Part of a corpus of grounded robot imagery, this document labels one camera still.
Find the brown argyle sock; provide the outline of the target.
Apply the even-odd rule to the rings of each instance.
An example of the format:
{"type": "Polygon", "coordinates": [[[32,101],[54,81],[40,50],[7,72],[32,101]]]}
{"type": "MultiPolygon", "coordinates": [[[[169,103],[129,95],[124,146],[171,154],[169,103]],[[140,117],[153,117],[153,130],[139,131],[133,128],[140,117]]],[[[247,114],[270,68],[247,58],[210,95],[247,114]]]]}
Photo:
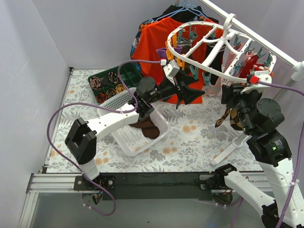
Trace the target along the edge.
{"type": "Polygon", "coordinates": [[[230,110],[229,119],[230,119],[230,126],[234,130],[236,130],[236,131],[243,131],[242,125],[240,123],[240,120],[239,120],[239,117],[238,117],[238,114],[237,114],[235,108],[233,108],[233,109],[230,110]]]}
{"type": "Polygon", "coordinates": [[[222,125],[222,123],[226,120],[226,118],[230,115],[230,108],[226,108],[224,114],[222,115],[221,118],[219,118],[216,123],[215,123],[215,128],[219,127],[222,125]]]}

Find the white sock clip hanger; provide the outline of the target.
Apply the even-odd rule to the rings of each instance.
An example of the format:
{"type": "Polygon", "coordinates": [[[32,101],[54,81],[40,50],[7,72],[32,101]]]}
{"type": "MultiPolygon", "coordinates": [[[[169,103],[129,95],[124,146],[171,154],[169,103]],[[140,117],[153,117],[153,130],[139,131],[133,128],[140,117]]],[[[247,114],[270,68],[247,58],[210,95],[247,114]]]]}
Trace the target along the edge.
{"type": "Polygon", "coordinates": [[[207,22],[207,21],[191,21],[182,24],[178,28],[176,28],[174,31],[172,31],[166,41],[166,48],[167,48],[167,54],[168,54],[168,59],[171,61],[174,58],[177,60],[177,64],[179,67],[182,67],[184,63],[188,63],[191,66],[195,66],[196,68],[202,69],[206,72],[209,72],[211,74],[217,75],[218,77],[230,81],[230,82],[236,82],[236,83],[249,83],[249,79],[247,78],[239,78],[239,77],[234,77],[230,71],[232,70],[233,66],[235,63],[240,59],[240,57],[248,51],[249,46],[252,44],[252,42],[258,42],[256,38],[251,38],[249,35],[236,31],[231,28],[233,25],[232,20],[236,18],[235,14],[230,13],[224,22],[224,25],[219,25],[217,23],[213,22],[207,22]],[[201,39],[199,40],[193,47],[190,48],[190,50],[186,54],[179,54],[174,50],[174,46],[177,44],[177,38],[176,38],[176,33],[183,31],[185,27],[191,28],[193,25],[206,25],[209,27],[212,27],[211,30],[201,39]],[[246,43],[242,46],[242,48],[238,51],[233,48],[232,45],[230,45],[229,41],[232,38],[237,38],[237,37],[243,37],[247,39],[246,43]],[[189,56],[202,44],[211,44],[214,43],[215,46],[213,47],[212,51],[210,54],[205,58],[205,60],[200,63],[197,61],[194,61],[189,58],[189,56]],[[235,56],[230,63],[230,65],[227,67],[226,71],[221,73],[211,67],[210,64],[213,62],[217,54],[220,52],[222,47],[225,46],[226,48],[229,49],[230,52],[232,52],[235,56]]]}

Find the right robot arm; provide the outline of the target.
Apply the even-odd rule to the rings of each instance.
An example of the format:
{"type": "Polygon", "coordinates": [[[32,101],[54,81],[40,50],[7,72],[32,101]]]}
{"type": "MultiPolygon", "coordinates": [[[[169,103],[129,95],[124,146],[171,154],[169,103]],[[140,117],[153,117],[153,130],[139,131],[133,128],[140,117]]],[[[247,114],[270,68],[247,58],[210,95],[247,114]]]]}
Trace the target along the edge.
{"type": "Polygon", "coordinates": [[[261,92],[248,86],[232,84],[222,87],[222,104],[235,108],[242,130],[250,138],[247,145],[264,171],[274,197],[262,192],[237,169],[226,164],[199,185],[236,191],[260,215],[266,228],[302,228],[304,198],[297,183],[299,167],[293,166],[286,138],[276,129],[285,119],[280,105],[262,98],[261,92]]]}

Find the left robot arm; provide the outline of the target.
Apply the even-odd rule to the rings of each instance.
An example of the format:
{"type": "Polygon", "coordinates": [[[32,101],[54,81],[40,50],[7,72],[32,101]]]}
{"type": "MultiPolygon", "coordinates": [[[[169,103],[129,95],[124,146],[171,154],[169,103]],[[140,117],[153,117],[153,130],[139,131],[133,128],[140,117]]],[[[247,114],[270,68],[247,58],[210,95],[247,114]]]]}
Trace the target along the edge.
{"type": "Polygon", "coordinates": [[[76,119],[65,144],[85,176],[85,185],[96,190],[101,178],[95,163],[97,143],[111,134],[123,152],[135,156],[155,145],[170,130],[168,122],[154,106],[164,98],[176,95],[178,102],[188,105],[205,94],[189,87],[192,78],[178,72],[159,85],[152,77],[144,77],[137,87],[123,91],[99,106],[100,117],[76,119]]]}

